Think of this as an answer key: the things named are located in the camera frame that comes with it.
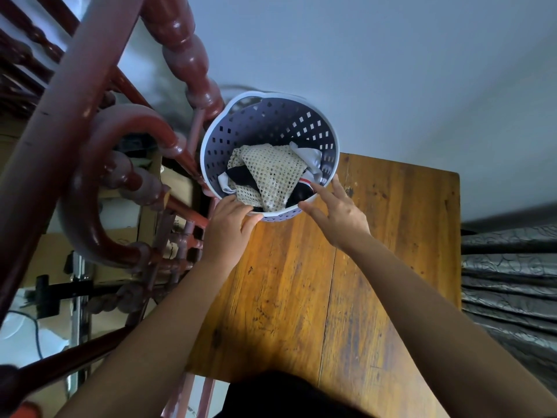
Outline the person's left hand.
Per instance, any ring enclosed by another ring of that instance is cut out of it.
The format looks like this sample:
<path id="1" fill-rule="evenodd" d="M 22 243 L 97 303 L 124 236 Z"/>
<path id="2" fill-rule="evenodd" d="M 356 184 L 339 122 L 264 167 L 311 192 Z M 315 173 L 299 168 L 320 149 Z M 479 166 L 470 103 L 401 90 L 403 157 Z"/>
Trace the person's left hand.
<path id="1" fill-rule="evenodd" d="M 230 195 L 219 201 L 205 229 L 202 261 L 230 273 L 246 250 L 251 234 L 241 234 L 246 215 L 253 215 L 253 206 Z"/>

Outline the person's right hand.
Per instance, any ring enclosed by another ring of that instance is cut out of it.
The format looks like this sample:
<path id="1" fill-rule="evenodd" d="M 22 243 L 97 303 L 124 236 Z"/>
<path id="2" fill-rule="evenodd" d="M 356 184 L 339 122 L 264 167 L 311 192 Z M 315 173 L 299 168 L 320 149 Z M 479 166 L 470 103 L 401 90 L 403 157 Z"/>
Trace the person's right hand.
<path id="1" fill-rule="evenodd" d="M 350 256 L 366 252 L 372 235 L 365 214 L 350 197 L 341 201 L 321 185 L 311 183 L 311 187 L 327 209 L 330 230 L 323 235 L 329 243 Z"/>

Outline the purple perforated laundry basket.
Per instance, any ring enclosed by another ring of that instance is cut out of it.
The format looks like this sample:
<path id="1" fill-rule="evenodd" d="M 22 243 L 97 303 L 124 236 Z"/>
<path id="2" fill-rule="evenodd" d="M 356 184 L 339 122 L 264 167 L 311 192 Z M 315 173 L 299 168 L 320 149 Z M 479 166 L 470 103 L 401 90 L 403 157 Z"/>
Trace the purple perforated laundry basket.
<path id="1" fill-rule="evenodd" d="M 306 99 L 286 93 L 237 95 L 207 128 L 200 145 L 200 168 L 211 196 L 226 196 L 218 176 L 226 171 L 234 148 L 292 141 L 321 151 L 319 184 L 326 187 L 339 166 L 340 144 L 325 115 Z"/>

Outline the person's right forearm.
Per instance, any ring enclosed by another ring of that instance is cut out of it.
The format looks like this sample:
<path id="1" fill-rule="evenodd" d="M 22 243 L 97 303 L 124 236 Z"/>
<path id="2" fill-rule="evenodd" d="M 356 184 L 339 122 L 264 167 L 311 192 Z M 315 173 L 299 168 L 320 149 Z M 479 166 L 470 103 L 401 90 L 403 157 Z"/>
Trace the person's right forearm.
<path id="1" fill-rule="evenodd" d="M 451 418 L 557 418 L 557 398 L 370 234 L 340 238 Z"/>

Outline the person's left forearm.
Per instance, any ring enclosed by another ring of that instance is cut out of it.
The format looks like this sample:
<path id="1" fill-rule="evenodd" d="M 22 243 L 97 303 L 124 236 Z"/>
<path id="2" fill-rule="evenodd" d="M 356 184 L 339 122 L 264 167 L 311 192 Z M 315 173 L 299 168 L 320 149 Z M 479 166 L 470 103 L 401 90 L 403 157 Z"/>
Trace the person's left forearm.
<path id="1" fill-rule="evenodd" d="M 209 254 L 108 356 L 55 418 L 159 418 L 241 253 Z"/>

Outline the black garment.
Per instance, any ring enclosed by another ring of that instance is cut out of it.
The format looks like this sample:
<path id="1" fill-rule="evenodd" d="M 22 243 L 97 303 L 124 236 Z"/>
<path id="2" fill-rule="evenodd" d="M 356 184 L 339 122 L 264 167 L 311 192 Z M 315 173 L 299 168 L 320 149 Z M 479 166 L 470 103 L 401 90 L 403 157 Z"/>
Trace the black garment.
<path id="1" fill-rule="evenodd" d="M 285 172 L 259 170 L 255 175 L 246 165 L 229 168 L 218 177 L 221 189 L 253 206 L 256 212 L 279 212 L 311 198 L 312 174 L 304 170 L 293 182 Z"/>

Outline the beige mesh cloth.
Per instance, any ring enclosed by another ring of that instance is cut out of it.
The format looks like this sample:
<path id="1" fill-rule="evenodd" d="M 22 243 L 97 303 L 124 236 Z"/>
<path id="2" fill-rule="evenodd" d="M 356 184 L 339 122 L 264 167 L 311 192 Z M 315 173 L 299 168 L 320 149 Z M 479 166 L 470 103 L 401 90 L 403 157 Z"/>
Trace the beige mesh cloth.
<path id="1" fill-rule="evenodd" d="M 246 166 L 254 178 L 256 188 L 235 180 L 227 171 L 229 182 L 239 201 L 260 208 L 263 212 L 277 212 L 286 203 L 308 165 L 288 145 L 244 145 L 235 148 L 227 169 Z"/>

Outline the small brown cardboard box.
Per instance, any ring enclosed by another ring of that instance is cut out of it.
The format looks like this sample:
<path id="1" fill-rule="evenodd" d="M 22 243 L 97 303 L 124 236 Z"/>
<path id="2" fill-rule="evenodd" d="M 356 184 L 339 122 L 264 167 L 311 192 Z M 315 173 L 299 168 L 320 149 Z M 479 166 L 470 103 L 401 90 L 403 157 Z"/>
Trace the small brown cardboard box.
<path id="1" fill-rule="evenodd" d="M 189 177 L 181 175 L 176 171 L 161 165 L 160 180 L 162 184 L 170 188 L 172 196 L 187 206 L 192 207 L 196 188 L 194 186 L 194 182 Z"/>

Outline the person's black top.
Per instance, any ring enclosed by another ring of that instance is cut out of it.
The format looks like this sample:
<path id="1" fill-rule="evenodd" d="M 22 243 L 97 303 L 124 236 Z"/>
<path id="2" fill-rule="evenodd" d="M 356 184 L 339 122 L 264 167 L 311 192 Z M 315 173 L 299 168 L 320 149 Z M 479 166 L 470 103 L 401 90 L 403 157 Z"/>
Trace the person's black top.
<path id="1" fill-rule="evenodd" d="M 214 418 L 375 418 L 305 379 L 265 371 L 229 385 Z"/>

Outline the grey patterned curtain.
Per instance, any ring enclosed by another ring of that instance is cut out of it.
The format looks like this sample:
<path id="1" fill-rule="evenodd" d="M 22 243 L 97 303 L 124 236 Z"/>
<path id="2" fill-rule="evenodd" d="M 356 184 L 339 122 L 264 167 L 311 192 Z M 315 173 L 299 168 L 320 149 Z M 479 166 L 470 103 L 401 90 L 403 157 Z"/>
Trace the grey patterned curtain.
<path id="1" fill-rule="evenodd" d="M 462 310 L 557 397 L 557 225 L 461 238 Z"/>

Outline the silver metal pole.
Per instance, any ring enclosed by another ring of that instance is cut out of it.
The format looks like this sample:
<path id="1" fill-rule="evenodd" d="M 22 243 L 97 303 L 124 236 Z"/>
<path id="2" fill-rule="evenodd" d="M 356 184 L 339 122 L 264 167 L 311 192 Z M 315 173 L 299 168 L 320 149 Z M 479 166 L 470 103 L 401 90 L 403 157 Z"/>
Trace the silver metal pole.
<path id="1" fill-rule="evenodd" d="M 93 289 L 94 266 L 74 251 L 70 257 L 71 283 L 77 293 L 70 304 L 71 334 L 68 346 L 73 348 L 85 344 L 91 338 L 91 313 L 87 310 L 87 303 Z"/>

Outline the large brown cardboard box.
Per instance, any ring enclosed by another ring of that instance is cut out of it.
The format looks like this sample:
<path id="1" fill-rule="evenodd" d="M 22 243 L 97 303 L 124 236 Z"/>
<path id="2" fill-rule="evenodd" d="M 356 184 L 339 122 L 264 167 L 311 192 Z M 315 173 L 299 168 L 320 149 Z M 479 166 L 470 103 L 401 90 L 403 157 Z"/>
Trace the large brown cardboard box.
<path id="1" fill-rule="evenodd" d="M 157 226 L 157 212 L 143 208 L 124 198 L 101 198 L 100 220 L 106 234 L 121 245 L 136 241 L 152 244 Z M 51 284 L 66 283 L 70 275 L 64 272 L 67 256 L 73 252 L 65 234 L 61 231 L 57 212 L 52 216 L 47 233 L 39 240 L 28 266 L 21 288 L 33 288 L 36 278 L 48 275 Z"/>

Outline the black clamp stand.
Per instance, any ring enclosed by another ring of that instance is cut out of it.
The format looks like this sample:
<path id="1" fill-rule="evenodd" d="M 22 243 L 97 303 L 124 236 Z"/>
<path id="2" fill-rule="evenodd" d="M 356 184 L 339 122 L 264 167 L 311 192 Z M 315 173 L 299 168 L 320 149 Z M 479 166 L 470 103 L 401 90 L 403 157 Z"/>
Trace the black clamp stand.
<path id="1" fill-rule="evenodd" d="M 95 284 L 92 280 L 76 280 L 71 282 L 50 284 L 48 275 L 36 278 L 33 289 L 24 290 L 24 298 L 29 305 L 36 308 L 37 319 L 59 315 L 62 300 L 88 296 L 94 298 L 106 294 L 116 294 L 123 283 Z"/>

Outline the red-brown wooden stair railing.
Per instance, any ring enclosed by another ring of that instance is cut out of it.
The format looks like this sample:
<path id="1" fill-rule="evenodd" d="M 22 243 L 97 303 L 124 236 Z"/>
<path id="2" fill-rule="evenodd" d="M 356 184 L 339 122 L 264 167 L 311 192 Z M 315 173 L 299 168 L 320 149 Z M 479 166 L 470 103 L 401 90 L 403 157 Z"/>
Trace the red-brown wooden stair railing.
<path id="1" fill-rule="evenodd" d="M 43 80 L 38 105 L 0 175 L 0 323 L 10 309 L 39 239 L 61 198 L 60 221 L 77 253 L 90 261 L 142 273 L 139 310 L 130 314 L 126 326 L 91 342 L 17 368 L 0 365 L 0 416 L 10 417 L 23 400 L 35 391 L 83 370 L 111 352 L 133 327 L 147 307 L 158 271 L 172 273 L 171 284 L 192 267 L 186 261 L 188 247 L 203 248 L 190 233 L 179 235 L 182 252 L 165 259 L 163 249 L 169 238 L 169 213 L 204 229 L 207 219 L 177 198 L 170 189 L 143 170 L 135 171 L 113 146 L 125 135 L 148 133 L 160 153 L 174 159 L 202 186 L 194 155 L 199 134 L 206 125 L 204 111 L 195 110 L 191 132 L 186 137 L 152 110 L 130 83 L 117 63 L 129 40 L 145 0 L 92 0 L 83 20 L 78 20 L 62 0 L 36 0 L 73 37 L 65 53 L 50 43 L 41 29 L 14 6 L 0 0 L 0 13 L 42 46 L 55 61 L 56 72 L 35 66 L 31 54 L 2 34 L 3 61 L 23 60 L 24 67 Z M 123 195 L 161 211 L 163 216 L 155 246 L 144 242 L 119 245 L 102 228 L 97 210 L 99 185 L 126 188 Z"/>

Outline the red-brown turned newel post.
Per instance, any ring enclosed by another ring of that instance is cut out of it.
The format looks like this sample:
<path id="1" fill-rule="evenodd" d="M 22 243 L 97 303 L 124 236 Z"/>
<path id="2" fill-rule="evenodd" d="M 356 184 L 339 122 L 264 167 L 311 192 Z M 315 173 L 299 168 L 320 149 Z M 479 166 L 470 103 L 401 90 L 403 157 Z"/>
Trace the red-brown turned newel post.
<path id="1" fill-rule="evenodd" d="M 213 121 L 225 103 L 217 83 L 208 76 L 209 59 L 196 34 L 188 0 L 145 0 L 140 13 L 150 35 L 162 46 L 172 74 L 186 84 L 185 95 L 195 110 L 203 110 L 203 123 Z"/>

